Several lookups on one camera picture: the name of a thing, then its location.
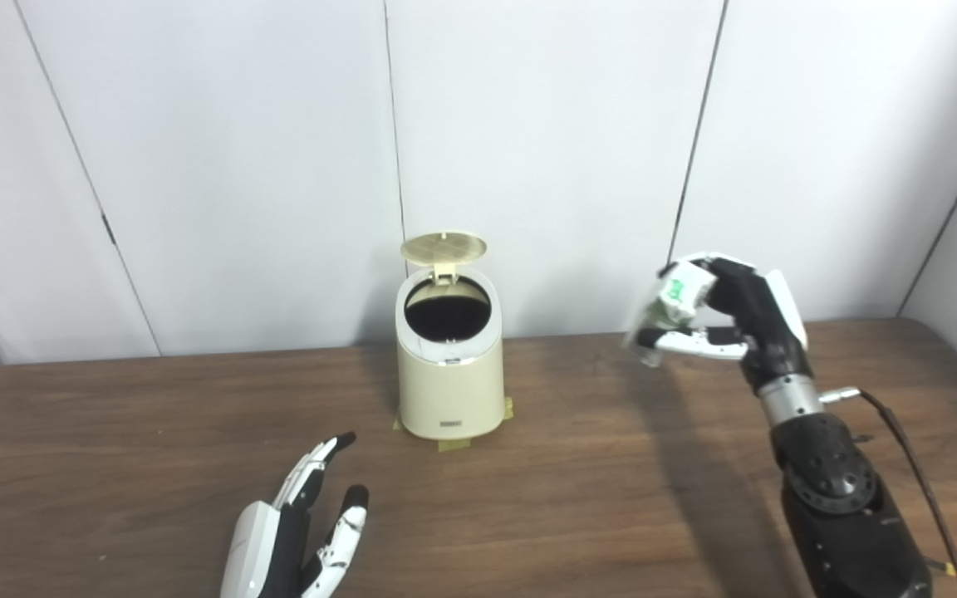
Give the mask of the white and black left hand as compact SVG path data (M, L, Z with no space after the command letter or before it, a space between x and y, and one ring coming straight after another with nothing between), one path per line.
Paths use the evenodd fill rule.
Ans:
M254 501L242 510L229 544L220 595L223 597L331 597L356 556L370 493L353 485L324 544L306 557L312 506L336 454L356 441L346 432L308 451L282 481L276 499Z

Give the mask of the white and black right hand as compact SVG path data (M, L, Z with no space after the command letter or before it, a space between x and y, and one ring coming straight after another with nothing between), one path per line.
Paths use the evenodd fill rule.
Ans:
M665 353L738 362L753 390L783 377L813 377L807 333L778 270L718 252L676 258L658 272L623 347L655 367Z

